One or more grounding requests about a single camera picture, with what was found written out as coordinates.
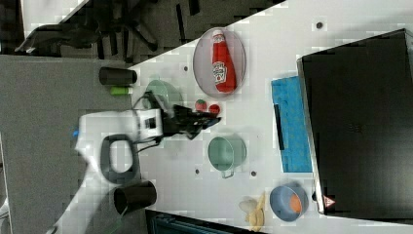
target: green mug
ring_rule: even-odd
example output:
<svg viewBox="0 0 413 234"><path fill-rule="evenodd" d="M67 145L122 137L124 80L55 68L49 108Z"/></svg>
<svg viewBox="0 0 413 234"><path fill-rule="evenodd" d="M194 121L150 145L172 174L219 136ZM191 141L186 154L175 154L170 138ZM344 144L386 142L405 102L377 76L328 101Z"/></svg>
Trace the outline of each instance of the green mug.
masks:
<svg viewBox="0 0 413 234"><path fill-rule="evenodd" d="M222 173L223 178L234 175L234 169L246 158L244 141L236 135L215 137L207 148L210 163Z"/></svg>

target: ketchup label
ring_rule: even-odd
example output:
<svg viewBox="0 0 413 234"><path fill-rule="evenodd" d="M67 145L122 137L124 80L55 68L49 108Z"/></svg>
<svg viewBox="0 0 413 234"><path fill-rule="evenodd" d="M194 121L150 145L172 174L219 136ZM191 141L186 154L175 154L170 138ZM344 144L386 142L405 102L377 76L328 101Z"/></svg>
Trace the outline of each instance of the ketchup label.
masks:
<svg viewBox="0 0 413 234"><path fill-rule="evenodd" d="M224 83L227 80L227 67L224 62L216 61L212 65L213 77L215 78L215 85Z"/></svg>
<svg viewBox="0 0 413 234"><path fill-rule="evenodd" d="M218 34L212 37L213 43L220 43L222 41L225 41L225 37L222 34Z"/></svg>

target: green bowl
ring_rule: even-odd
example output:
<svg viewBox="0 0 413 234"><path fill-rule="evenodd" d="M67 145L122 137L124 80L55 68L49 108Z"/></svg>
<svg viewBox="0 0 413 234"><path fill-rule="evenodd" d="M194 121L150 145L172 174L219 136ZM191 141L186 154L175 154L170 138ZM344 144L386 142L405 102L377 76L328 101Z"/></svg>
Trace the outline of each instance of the green bowl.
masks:
<svg viewBox="0 0 413 234"><path fill-rule="evenodd" d="M172 107L177 105L183 105L183 99L181 93L170 83L162 80L153 80L146 88L146 92L152 91L152 93L161 100L165 108L172 110ZM148 101L143 102L146 108L150 107Z"/></svg>
<svg viewBox="0 0 413 234"><path fill-rule="evenodd" d="M234 175L234 169L246 158L246 147L239 136L215 137L207 148L210 163L222 173L223 178Z"/></svg>

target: blue bowl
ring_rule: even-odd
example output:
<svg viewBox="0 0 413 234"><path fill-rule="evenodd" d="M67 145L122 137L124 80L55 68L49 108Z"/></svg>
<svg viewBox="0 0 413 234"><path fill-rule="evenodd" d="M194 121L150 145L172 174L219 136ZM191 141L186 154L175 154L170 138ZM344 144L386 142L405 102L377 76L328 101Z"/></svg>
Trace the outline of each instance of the blue bowl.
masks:
<svg viewBox="0 0 413 234"><path fill-rule="evenodd" d="M291 209L289 202L292 195L297 195L301 203L301 212ZM270 205L274 214L283 221L295 221L308 208L309 201L304 189L296 184L288 184L273 189L270 195Z"/></svg>

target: warning label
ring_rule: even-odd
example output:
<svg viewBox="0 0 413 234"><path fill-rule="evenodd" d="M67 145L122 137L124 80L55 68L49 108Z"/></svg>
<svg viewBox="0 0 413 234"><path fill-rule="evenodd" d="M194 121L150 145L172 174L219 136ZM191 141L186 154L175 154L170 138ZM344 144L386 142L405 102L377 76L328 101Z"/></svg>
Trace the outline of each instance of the warning label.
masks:
<svg viewBox="0 0 413 234"><path fill-rule="evenodd" d="M324 204L325 204L326 208L330 207L331 205L333 205L335 203L331 198L326 197L324 195L322 195L322 196L324 197Z"/></svg>

